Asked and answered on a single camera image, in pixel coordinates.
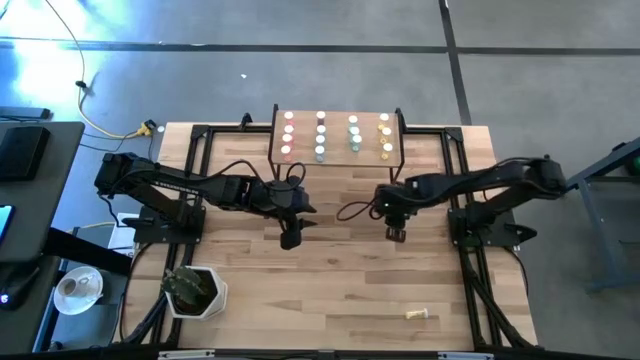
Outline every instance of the yellow cable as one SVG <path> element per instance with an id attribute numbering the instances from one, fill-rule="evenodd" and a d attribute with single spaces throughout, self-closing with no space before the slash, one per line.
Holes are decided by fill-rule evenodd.
<path id="1" fill-rule="evenodd" d="M 101 222 L 101 223 L 96 223 L 96 224 L 90 224 L 90 225 L 85 225 L 85 226 L 81 226 L 80 229 L 91 229 L 94 227 L 101 227 L 101 226 L 114 226 L 116 223 L 113 221 L 106 221 L 106 222 Z M 73 232 L 73 229 L 67 230 L 67 232 L 69 234 L 71 234 Z"/>
<path id="2" fill-rule="evenodd" d="M 71 37 L 73 38 L 73 42 L 76 44 L 76 47 L 78 48 L 78 52 L 80 52 L 80 59 L 82 60 L 82 76 L 80 77 L 80 81 L 82 81 L 82 83 L 84 84 L 84 75 L 85 75 L 85 62 L 84 62 L 84 54 L 82 53 L 82 49 L 80 48 L 80 44 L 78 44 L 78 39 L 76 39 L 76 36 L 73 34 L 73 31 L 71 31 L 71 29 L 69 28 L 69 26 L 67 25 L 67 23 L 64 21 L 64 19 L 62 19 L 62 16 L 60 16 L 60 14 L 58 14 L 58 11 L 56 10 L 56 8 L 53 7 L 53 5 L 51 5 L 51 3 L 49 2 L 49 0 L 44 0 L 47 5 L 49 5 L 49 7 L 51 8 L 51 10 L 53 10 L 54 14 L 56 14 L 56 16 L 58 17 L 58 19 L 60 19 L 60 21 L 62 22 L 62 25 L 64 25 L 65 28 L 67 28 L 67 32 L 69 32 L 69 35 L 71 35 Z M 84 102 L 84 98 L 85 96 L 81 96 L 82 93 L 82 87 L 78 86 L 78 112 L 80 113 L 80 115 L 82 116 L 82 118 L 87 122 L 87 124 L 91 125 L 91 127 L 93 127 L 94 129 L 100 131 L 101 133 L 112 137 L 114 139 L 131 139 L 137 136 L 141 136 L 141 133 L 145 133 L 146 130 L 148 128 L 143 127 L 138 129 L 138 131 L 136 131 L 135 134 L 131 134 L 131 135 L 117 135 L 117 134 L 112 134 L 110 132 L 108 132 L 107 130 L 101 128 L 100 126 L 94 124 L 91 120 L 89 120 L 89 117 L 84 113 L 84 111 L 82 111 L 82 103 Z"/>

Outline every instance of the black desk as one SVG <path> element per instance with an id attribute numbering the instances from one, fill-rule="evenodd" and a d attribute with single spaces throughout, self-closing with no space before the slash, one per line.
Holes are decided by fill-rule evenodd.
<path id="1" fill-rule="evenodd" d="M 51 134 L 33 180 L 0 182 L 0 204 L 15 206 L 13 219 L 0 244 L 0 276 L 11 263 L 45 256 L 39 259 L 40 273 L 30 290 L 29 299 L 15 311 L 0 311 L 0 354 L 31 352 L 51 289 L 58 277 L 60 258 L 127 276 L 131 266 L 128 256 L 51 228 L 84 124 L 2 122 L 0 141 L 8 129 L 21 126 L 42 126 Z"/>

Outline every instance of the white pot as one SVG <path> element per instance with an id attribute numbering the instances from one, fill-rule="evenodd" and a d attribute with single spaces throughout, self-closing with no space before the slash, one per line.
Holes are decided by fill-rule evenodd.
<path id="1" fill-rule="evenodd" d="M 169 302 L 169 308 L 171 309 L 171 314 L 174 318 L 178 319 L 195 319 L 195 320 L 205 320 L 214 315 L 218 315 L 224 311 L 224 308 L 227 306 L 227 284 L 222 281 L 220 275 L 213 270 L 212 268 L 205 266 L 187 266 L 189 269 L 196 271 L 208 271 L 211 273 L 211 277 L 213 278 L 213 282 L 216 284 L 216 289 L 218 290 L 218 295 L 213 298 L 213 301 L 209 304 L 209 306 L 202 312 L 200 315 L 184 315 L 180 314 L 175 306 L 173 306 L 173 301 L 171 299 L 171 294 L 168 292 L 164 292 L 164 295 L 167 297 L 167 301 Z"/>

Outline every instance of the wooden table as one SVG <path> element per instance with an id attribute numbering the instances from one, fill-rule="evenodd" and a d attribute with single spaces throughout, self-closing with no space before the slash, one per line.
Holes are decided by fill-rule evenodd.
<path id="1" fill-rule="evenodd" d="M 159 156 L 162 164 L 184 167 L 192 125 L 167 124 Z M 462 129 L 470 169 L 494 164 L 489 129 Z M 265 180 L 271 179 L 268 144 L 266 134 L 217 134 L 209 172 L 242 158 L 252 162 Z M 194 169 L 199 168 L 202 149 L 198 151 Z M 444 172 L 441 154 L 435 137 L 406 135 L 401 179 Z M 249 174 L 249 170 L 238 166 L 232 173 Z M 403 244 L 385 240 L 383 221 L 366 214 L 336 222 L 335 213 L 343 204 L 370 200 L 376 184 L 385 182 L 386 169 L 308 166 L 304 186 L 318 213 L 304 218 L 320 225 L 305 229 L 302 245 L 290 251 L 280 249 L 275 220 L 208 207 L 193 264 L 220 273 L 229 285 L 229 301 L 226 311 L 213 319 L 183 322 L 180 347 L 472 349 L 460 263 L 448 237 L 448 204 L 413 217 Z M 158 296 L 166 252 L 166 245 L 153 245 L 138 262 L 126 302 L 126 334 Z M 487 261 L 497 303 L 521 334 L 535 343 L 518 263 L 496 248 L 487 248 Z M 404 319 L 405 311 L 424 307 L 429 319 Z M 478 310 L 488 341 L 486 312 L 482 306 Z M 163 340 L 170 323 L 168 314 Z"/>

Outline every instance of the table leg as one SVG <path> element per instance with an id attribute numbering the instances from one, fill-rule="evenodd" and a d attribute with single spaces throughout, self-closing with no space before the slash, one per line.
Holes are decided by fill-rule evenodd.
<path id="1" fill-rule="evenodd" d="M 47 242 L 42 252 L 125 276 L 129 275 L 131 268 L 130 257 L 55 228 L 49 229 Z"/>

